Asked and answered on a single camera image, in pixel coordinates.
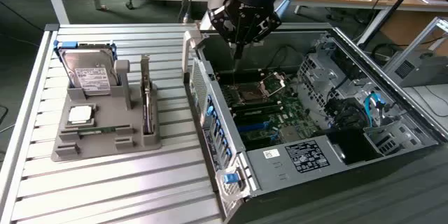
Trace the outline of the hard disk in blue carrier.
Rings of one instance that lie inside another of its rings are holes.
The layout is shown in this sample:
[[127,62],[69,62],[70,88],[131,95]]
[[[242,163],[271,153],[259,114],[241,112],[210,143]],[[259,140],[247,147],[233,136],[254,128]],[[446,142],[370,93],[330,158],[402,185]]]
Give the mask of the hard disk in blue carrier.
[[87,96],[110,95],[121,85],[115,71],[117,44],[83,44],[78,41],[54,41],[54,51],[63,64],[71,88],[82,88]]

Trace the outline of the low-profile graphics card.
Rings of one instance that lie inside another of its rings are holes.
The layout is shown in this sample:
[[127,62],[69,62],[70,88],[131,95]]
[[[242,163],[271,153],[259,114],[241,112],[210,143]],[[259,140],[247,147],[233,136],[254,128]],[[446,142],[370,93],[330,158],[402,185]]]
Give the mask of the low-profile graphics card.
[[153,81],[150,76],[150,56],[142,55],[142,101],[143,101],[143,134],[151,135],[157,131],[157,116],[153,106]]

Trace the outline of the dark RAM stick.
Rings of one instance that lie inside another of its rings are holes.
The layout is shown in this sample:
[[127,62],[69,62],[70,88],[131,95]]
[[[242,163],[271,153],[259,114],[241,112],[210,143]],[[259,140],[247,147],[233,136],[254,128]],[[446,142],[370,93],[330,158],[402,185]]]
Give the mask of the dark RAM stick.
[[253,115],[274,114],[283,110],[282,104],[250,104],[246,106],[234,107],[231,114],[234,117],[246,117]]

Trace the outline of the white side table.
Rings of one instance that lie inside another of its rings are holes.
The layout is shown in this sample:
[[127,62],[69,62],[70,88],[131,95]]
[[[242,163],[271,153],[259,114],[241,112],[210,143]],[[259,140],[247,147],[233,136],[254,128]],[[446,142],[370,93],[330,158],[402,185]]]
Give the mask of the white side table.
[[448,84],[402,88],[413,107],[448,138]]

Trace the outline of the grey metal disk bay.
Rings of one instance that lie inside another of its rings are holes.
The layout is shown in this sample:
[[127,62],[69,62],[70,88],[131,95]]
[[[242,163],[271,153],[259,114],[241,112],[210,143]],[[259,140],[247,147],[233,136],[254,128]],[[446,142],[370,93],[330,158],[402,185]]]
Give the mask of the grey metal disk bay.
[[410,127],[399,121],[381,127],[367,127],[363,130],[366,137],[385,156],[425,146]]

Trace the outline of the green RAM stick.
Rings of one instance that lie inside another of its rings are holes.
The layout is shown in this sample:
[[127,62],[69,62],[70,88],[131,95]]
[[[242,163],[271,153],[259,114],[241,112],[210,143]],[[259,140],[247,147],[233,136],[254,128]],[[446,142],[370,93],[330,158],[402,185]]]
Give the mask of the green RAM stick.
[[78,130],[81,135],[87,134],[107,134],[117,132],[115,127],[93,127],[93,128],[82,128]]

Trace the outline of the grey power supply unit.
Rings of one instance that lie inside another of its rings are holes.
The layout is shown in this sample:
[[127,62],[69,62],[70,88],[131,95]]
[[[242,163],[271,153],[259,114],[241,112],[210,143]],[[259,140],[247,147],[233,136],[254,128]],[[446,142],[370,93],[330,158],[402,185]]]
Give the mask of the grey power supply unit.
[[349,169],[327,136],[247,152],[263,193],[303,184]]

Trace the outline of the blue expansion slot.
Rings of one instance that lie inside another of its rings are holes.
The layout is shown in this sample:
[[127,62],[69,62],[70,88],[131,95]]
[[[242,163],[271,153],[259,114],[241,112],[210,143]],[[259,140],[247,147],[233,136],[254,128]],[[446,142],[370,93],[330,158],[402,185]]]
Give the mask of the blue expansion slot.
[[255,123],[251,125],[241,125],[238,126],[238,131],[239,132],[251,132],[251,131],[258,131],[258,130],[266,130],[270,126],[271,122],[266,121],[263,123]]

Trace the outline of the silver CPU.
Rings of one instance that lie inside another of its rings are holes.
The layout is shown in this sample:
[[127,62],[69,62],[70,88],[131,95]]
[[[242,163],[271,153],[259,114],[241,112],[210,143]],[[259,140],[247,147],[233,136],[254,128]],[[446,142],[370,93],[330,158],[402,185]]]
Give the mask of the silver CPU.
[[78,105],[71,107],[69,112],[69,123],[83,124],[91,122],[94,117],[94,106]]

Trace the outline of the open grey PC case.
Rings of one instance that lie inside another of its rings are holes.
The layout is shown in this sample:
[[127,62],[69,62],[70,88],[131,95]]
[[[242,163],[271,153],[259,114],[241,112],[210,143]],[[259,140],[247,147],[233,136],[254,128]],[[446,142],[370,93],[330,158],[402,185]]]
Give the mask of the open grey PC case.
[[[361,101],[333,98],[322,111],[309,108],[321,127],[310,138],[327,136],[349,169],[263,193],[218,79],[226,73],[278,71],[293,75],[298,87],[299,68],[322,36],[334,38],[375,84]],[[238,61],[215,31],[194,30],[186,33],[185,52],[193,58],[185,80],[226,224],[448,224],[448,161],[441,159],[448,138],[341,29],[319,23],[283,25],[245,48]],[[398,121],[425,146],[385,156],[363,129]],[[241,181],[226,184],[227,173],[238,173]]]

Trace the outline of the perforated metal drive cage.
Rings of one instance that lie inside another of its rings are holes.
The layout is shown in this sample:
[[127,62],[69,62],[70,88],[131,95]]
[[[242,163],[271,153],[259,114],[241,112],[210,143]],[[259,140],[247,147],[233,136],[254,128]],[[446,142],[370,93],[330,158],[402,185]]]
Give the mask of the perforated metal drive cage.
[[307,108],[323,110],[333,98],[357,98],[359,101],[375,89],[373,80],[334,38],[322,36],[307,54],[298,71],[298,94]]

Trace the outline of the metal socket cover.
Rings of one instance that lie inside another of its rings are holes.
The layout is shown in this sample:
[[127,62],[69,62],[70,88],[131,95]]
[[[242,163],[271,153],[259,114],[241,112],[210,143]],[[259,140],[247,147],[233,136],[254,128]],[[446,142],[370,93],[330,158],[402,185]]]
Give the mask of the metal socket cover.
[[279,72],[273,72],[259,82],[259,90],[265,97],[271,97],[286,87],[286,78]]

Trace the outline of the black stand pole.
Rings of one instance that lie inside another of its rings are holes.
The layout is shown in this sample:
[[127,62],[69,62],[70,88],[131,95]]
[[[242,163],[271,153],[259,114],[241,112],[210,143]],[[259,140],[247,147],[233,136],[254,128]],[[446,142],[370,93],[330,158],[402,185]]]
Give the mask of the black stand pole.
[[393,17],[395,11],[401,7],[402,3],[405,0],[397,0],[395,4],[393,7],[389,7],[385,9],[386,13],[381,18],[375,18],[373,21],[373,24],[369,26],[363,36],[361,37],[361,40],[358,42],[358,46],[361,49],[366,49],[367,45],[370,44],[371,40],[375,38],[377,34],[379,33],[383,25],[387,23],[390,18]]

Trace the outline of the silver chipset heatsink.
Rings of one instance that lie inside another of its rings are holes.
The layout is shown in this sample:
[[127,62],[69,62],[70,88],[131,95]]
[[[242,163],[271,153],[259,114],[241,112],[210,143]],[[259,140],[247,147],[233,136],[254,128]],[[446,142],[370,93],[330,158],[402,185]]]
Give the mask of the silver chipset heatsink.
[[279,131],[279,134],[286,143],[306,139],[306,137],[301,136],[299,131],[294,125],[283,127]]

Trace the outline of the grey computer tower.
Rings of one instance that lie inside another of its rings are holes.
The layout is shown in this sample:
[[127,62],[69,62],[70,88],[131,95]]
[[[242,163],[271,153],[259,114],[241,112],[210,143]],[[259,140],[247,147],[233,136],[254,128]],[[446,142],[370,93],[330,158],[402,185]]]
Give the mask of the grey computer tower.
[[395,53],[383,71],[403,88],[448,84],[448,56],[427,49],[406,50]]

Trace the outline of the aluminium profile frame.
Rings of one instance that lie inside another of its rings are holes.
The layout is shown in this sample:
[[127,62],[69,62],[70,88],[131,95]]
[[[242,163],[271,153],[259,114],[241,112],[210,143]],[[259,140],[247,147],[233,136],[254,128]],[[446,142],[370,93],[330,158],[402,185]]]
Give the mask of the aluminium profile frame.
[[407,58],[418,52],[448,57],[448,17],[435,17],[403,51]]

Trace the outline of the green motherboard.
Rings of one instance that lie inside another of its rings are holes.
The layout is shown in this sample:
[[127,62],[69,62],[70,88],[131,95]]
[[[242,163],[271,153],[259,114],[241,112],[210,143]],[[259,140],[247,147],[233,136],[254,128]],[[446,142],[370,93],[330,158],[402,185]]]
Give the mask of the green motherboard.
[[263,102],[250,104],[242,102],[241,95],[238,93],[238,85],[249,82],[259,83],[271,73],[273,72],[267,71],[226,73],[222,74],[218,79],[230,111],[234,107],[250,104],[282,104],[285,107],[281,112],[274,114],[253,115],[246,117],[233,116],[237,128],[241,125],[251,125],[266,121],[271,122],[266,130],[239,132],[243,144],[249,151],[286,143],[279,134],[283,127],[294,125],[301,136],[306,138],[310,138],[314,133],[321,130],[318,125],[319,121],[313,119],[310,109],[299,100],[298,88],[291,80],[293,75],[279,72],[286,78],[286,87],[271,97],[265,97]]

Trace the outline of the grey plastic parts rack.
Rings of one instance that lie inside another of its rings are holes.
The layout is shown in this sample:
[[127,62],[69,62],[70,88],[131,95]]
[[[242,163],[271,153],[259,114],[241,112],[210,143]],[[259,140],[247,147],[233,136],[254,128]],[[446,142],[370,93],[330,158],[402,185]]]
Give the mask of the grey plastic parts rack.
[[[157,131],[143,134],[142,81],[129,81],[130,62],[119,60],[115,70],[123,78],[122,84],[111,88],[110,95],[87,96],[81,89],[69,89],[61,125],[55,137],[51,159],[55,162],[111,156],[157,150],[162,147],[161,120],[158,114],[158,86],[153,81],[153,106],[157,116]],[[69,112],[78,105],[94,106],[91,122],[69,123]],[[78,130],[93,127],[115,127],[117,132],[81,135]]]

